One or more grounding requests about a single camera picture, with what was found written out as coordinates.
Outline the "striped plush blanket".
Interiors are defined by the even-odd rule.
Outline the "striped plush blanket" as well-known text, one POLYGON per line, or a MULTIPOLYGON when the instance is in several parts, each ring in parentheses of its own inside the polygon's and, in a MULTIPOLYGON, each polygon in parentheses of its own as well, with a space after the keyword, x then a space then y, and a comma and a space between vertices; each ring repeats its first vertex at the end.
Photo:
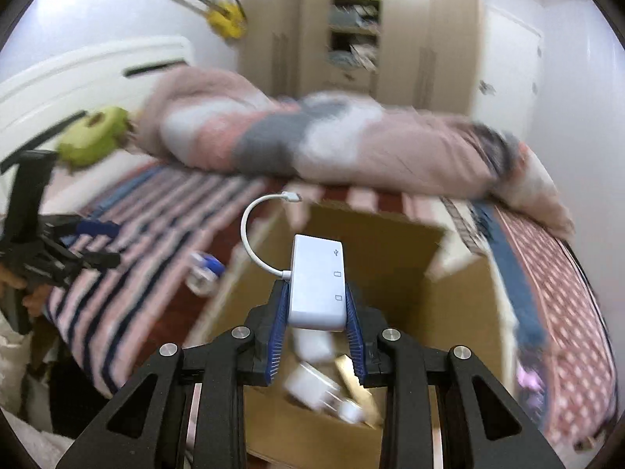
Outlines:
POLYGON ((208 253, 231 267, 247 204, 288 190, 307 201, 443 227, 429 276, 486 258, 495 292, 464 309, 496 312, 497 363, 525 412, 559 444, 610 430, 616 370, 598 303, 572 250, 530 218, 488 202, 204 173, 142 156, 114 157, 75 174, 57 170, 46 191, 52 211, 76 211, 120 229, 67 237, 73 251, 114 252, 121 261, 82 272, 46 302, 46 316, 101 393, 116 391, 158 341, 209 326, 216 302, 184 282, 191 255, 208 253))

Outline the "green avocado plush toy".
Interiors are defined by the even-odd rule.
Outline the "green avocado plush toy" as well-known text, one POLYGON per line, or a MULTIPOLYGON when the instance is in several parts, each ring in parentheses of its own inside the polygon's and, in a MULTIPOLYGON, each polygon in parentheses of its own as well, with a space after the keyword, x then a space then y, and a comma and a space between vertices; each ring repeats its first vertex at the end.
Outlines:
POLYGON ((70 168, 84 168, 119 149, 129 128, 128 111, 109 106, 68 125, 56 146, 58 159, 70 168))

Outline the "white USB hub adapter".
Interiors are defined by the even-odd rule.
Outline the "white USB hub adapter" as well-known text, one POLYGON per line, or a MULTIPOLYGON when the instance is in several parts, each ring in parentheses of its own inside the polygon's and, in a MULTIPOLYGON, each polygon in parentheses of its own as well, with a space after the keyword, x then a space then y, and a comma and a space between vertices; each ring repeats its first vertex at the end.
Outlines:
POLYGON ((289 285, 288 324, 292 327, 340 333, 346 325, 346 284, 342 242, 296 234, 292 240, 291 264, 279 270, 263 261, 252 249, 248 219, 260 204, 272 200, 302 201, 299 194, 281 192, 256 198, 241 216, 241 243, 256 266, 289 285))

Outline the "beige wooden wardrobe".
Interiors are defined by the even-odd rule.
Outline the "beige wooden wardrobe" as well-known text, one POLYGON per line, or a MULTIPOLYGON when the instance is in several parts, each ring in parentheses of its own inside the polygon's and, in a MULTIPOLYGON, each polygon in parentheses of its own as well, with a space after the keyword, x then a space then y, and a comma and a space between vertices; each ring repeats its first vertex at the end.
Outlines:
POLYGON ((238 70, 271 97, 329 89, 466 115, 482 0, 243 0, 238 70))

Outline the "white bed headboard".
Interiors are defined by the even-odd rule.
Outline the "white bed headboard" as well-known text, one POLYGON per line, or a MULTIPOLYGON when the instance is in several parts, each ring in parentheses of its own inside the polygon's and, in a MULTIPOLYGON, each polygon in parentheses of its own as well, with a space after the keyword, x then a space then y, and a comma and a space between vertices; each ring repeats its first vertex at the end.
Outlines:
POLYGON ((138 109, 167 69, 194 64, 182 36, 109 41, 42 61, 1 83, 1 171, 95 109, 138 109))

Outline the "white charger in box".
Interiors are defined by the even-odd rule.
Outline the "white charger in box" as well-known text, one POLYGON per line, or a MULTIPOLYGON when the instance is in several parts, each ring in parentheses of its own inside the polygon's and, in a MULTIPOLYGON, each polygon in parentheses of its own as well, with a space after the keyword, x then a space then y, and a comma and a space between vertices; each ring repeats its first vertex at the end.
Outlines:
POLYGON ((362 407, 343 397, 339 384, 323 374, 318 365, 335 359, 336 347, 328 331, 294 328, 293 351, 300 363, 286 378, 285 391, 314 412, 329 412, 346 424, 364 420, 362 407))

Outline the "white door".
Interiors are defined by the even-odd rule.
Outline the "white door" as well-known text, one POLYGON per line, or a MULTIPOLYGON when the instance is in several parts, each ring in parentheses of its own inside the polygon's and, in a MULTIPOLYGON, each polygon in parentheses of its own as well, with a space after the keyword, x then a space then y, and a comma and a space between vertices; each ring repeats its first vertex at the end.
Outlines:
POLYGON ((541 36, 487 6, 471 117, 523 140, 531 127, 541 75, 541 36))

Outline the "pink grey folded duvet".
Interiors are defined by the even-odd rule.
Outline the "pink grey folded duvet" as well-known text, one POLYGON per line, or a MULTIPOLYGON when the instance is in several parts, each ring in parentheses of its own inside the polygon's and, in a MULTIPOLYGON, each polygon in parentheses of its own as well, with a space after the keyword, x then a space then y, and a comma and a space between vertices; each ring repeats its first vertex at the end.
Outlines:
POLYGON ((465 115, 386 106, 343 91, 278 100, 237 73, 183 66, 159 79, 134 140, 149 155, 201 170, 495 197, 558 238, 574 232, 535 152, 465 115))

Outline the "brown cardboard box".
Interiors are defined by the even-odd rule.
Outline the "brown cardboard box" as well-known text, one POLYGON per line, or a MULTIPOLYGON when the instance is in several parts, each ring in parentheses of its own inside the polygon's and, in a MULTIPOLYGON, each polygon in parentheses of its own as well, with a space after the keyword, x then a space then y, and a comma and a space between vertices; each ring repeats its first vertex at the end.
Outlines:
MULTIPOLYGON (((379 309, 391 327, 444 351, 469 347, 513 390, 516 322, 511 306, 501 300, 498 275, 487 257, 473 255, 443 266, 451 231, 338 202, 296 208, 271 204, 253 224, 251 241, 264 260, 288 267, 298 233, 342 242, 355 299, 379 309)), ((283 388, 295 367, 295 354, 286 345, 274 384, 246 388, 248 451, 296 468, 377 467, 381 430, 295 405, 283 388)))

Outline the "yellow toy guitar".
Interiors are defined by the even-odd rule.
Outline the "yellow toy guitar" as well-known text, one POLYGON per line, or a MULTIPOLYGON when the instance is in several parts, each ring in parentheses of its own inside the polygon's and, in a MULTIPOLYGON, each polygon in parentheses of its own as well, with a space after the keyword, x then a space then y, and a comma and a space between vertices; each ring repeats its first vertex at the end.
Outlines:
POLYGON ((238 40, 247 31, 247 16, 241 3, 226 0, 196 0, 203 4, 202 12, 209 27, 225 40, 238 40))

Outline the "white blue round device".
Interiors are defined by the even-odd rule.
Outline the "white blue round device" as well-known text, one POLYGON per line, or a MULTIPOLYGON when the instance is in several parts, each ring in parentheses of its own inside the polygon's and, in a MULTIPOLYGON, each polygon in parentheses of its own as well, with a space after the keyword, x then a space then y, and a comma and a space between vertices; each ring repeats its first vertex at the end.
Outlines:
POLYGON ((211 297, 225 271, 225 265, 212 254, 193 252, 189 256, 186 287, 197 297, 211 297))

